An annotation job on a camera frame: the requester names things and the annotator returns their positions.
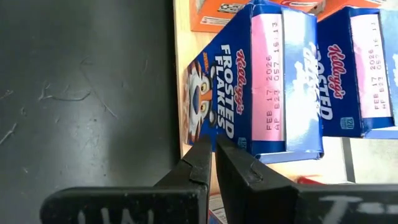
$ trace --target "blue cereal box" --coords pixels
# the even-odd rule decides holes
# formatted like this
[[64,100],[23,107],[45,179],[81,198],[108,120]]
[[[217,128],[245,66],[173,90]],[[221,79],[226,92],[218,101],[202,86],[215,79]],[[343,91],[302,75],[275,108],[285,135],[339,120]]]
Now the blue cereal box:
[[345,7],[318,23],[324,136],[398,138],[395,22],[395,11]]
[[323,154],[317,18],[251,1],[188,66],[183,140],[224,134],[264,163]]

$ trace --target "black table surface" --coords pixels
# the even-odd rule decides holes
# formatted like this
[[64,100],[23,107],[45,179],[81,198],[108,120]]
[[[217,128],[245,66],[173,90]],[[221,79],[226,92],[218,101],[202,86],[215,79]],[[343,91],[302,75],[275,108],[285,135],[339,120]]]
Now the black table surface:
[[0,0],[0,218],[178,161],[172,0]]

